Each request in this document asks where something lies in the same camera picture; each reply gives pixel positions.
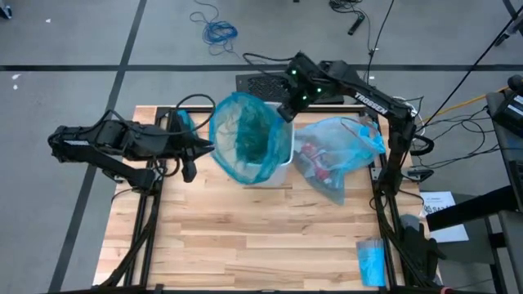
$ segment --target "concrete floor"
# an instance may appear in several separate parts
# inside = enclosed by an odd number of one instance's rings
[[[367,23],[346,34],[354,16],[334,13],[327,1],[208,0],[221,19],[239,30],[235,50],[273,57],[304,51],[315,60],[368,62]],[[138,0],[11,0],[14,18],[0,20],[0,65],[118,65]],[[520,0],[513,0],[516,9]],[[363,1],[374,42],[389,2]],[[202,25],[189,21],[207,8],[182,0],[148,0],[130,65],[231,65],[234,55],[210,56],[201,40]],[[376,65],[471,65],[509,19],[501,0],[396,0],[383,30]],[[523,38],[494,48],[483,65],[521,64]],[[21,74],[16,80],[13,74]],[[204,92],[216,101],[235,90],[235,75],[249,72],[127,72],[116,110],[130,118],[135,105],[174,105]],[[425,96],[421,115],[430,115],[464,72],[373,71],[373,84],[393,96]],[[472,73],[449,105],[503,87],[513,72]],[[59,164],[46,138],[59,125],[90,125],[103,113],[116,72],[6,72],[0,70],[0,292],[46,292],[60,254],[86,166]],[[471,114],[484,101],[442,118]],[[491,129],[489,121],[482,122]],[[427,129],[433,137],[445,129]],[[425,163],[463,156],[481,136],[455,130],[440,138]],[[496,144],[494,134],[485,146]],[[493,153],[438,169],[423,189],[482,194],[508,183],[501,155]],[[99,172],[62,290],[91,286],[110,209],[114,183]],[[453,287],[489,278],[485,265],[441,263],[444,282]],[[515,292],[508,277],[510,292]],[[467,290],[492,292],[492,283]]]

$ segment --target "wooden table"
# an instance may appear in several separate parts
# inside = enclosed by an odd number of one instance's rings
[[[361,111],[354,105],[338,107],[347,113],[299,114],[295,126]],[[133,120],[154,123],[156,109],[137,106]],[[191,114],[196,124],[207,116]],[[387,120],[380,125],[387,141]],[[208,127],[199,135],[208,138]],[[410,164],[408,156],[405,166]],[[173,165],[168,161],[169,170]],[[148,287],[162,283],[166,289],[375,290],[362,285],[355,249],[357,241],[380,236],[376,212],[369,207],[373,193],[368,168],[346,175],[345,205],[338,206],[313,190],[293,166],[278,189],[239,185],[210,155],[198,159],[196,166],[198,175],[190,184],[181,175],[164,181]],[[128,188],[118,185],[116,192]],[[409,181],[402,189],[419,194]],[[138,200],[132,192],[114,200],[94,284],[109,276],[130,247]],[[400,214],[417,215],[422,208],[419,199],[406,194],[399,193],[396,201]],[[393,257],[401,283],[400,262],[397,254]]]

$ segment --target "blue cable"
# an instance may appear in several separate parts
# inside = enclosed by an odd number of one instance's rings
[[[218,56],[223,52],[236,54],[232,44],[232,39],[238,37],[238,30],[236,29],[236,27],[234,27],[228,21],[215,21],[220,15],[220,12],[218,11],[218,8],[214,5],[208,3],[201,3],[198,0],[193,1],[198,3],[199,5],[209,6],[216,10],[216,16],[214,16],[210,21],[208,21],[207,18],[205,18],[205,15],[201,11],[195,11],[189,15],[190,21],[195,23],[205,23],[205,28],[203,29],[202,33],[202,39],[206,44],[209,45],[209,54],[212,56]],[[194,19],[193,16],[196,15],[201,16],[202,19]],[[223,48],[223,50],[216,52],[212,50],[214,47],[221,47]]]

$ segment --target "white paper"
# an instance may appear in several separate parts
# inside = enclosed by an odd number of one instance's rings
[[[425,217],[433,212],[438,212],[447,207],[456,205],[452,193],[445,192],[423,192],[421,193],[425,205],[423,206],[420,216]],[[445,229],[438,229],[431,232],[431,238],[438,243],[468,241],[467,231],[464,225],[455,225]]]

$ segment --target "blue plastic bag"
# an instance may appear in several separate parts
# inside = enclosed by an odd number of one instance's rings
[[[360,264],[361,281],[364,286],[385,286],[385,252],[383,240],[371,239],[356,244]]]
[[[345,174],[385,153],[373,122],[327,118],[296,131],[294,165],[309,185],[336,204],[345,202]]]
[[[240,184],[266,181],[290,157],[292,135],[285,123],[262,100],[234,92],[217,106],[209,123],[212,157]]]

